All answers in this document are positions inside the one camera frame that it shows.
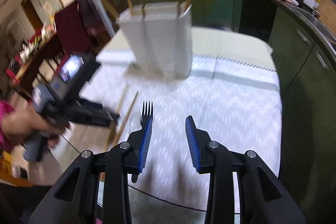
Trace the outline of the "person's left hand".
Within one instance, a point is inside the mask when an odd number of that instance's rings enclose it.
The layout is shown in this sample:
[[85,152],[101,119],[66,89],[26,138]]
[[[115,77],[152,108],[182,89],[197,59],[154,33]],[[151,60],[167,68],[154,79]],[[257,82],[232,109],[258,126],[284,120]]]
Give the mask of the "person's left hand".
[[23,144],[35,131],[45,131],[53,137],[47,147],[54,148],[59,142],[59,135],[69,128],[67,122],[63,127],[56,127],[41,117],[33,106],[15,110],[11,104],[1,101],[1,149],[9,153],[19,144]]

